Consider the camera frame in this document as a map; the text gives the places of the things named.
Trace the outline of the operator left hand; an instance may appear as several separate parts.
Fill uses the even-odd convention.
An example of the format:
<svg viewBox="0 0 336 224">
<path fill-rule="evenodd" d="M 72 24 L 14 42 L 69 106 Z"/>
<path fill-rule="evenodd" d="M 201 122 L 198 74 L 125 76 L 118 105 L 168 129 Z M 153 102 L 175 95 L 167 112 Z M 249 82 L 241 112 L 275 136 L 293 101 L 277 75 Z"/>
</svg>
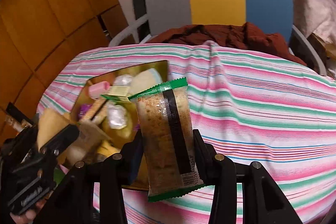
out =
<svg viewBox="0 0 336 224">
<path fill-rule="evenodd" d="M 27 210 L 24 214 L 22 215 L 14 215 L 13 213 L 10 213 L 10 216 L 12 220 L 16 224 L 27 224 L 27 223 L 32 223 L 37 214 L 41 211 L 43 206 L 46 203 L 46 199 L 42 199 L 38 201 L 32 209 Z"/>
</svg>

